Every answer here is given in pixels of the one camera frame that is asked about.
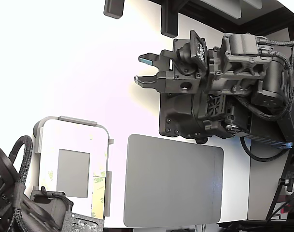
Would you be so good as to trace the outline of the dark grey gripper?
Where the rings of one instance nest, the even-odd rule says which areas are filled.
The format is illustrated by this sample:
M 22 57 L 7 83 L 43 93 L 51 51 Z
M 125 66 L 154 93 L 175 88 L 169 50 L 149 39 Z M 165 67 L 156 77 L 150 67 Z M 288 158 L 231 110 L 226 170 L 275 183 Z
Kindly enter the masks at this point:
M 193 93 L 199 85 L 196 78 L 198 67 L 181 60 L 178 51 L 162 50 L 160 55 L 147 53 L 138 57 L 139 62 L 147 65 L 160 65 L 154 76 L 135 76 L 137 85 L 146 89 L 155 89 L 162 93 Z

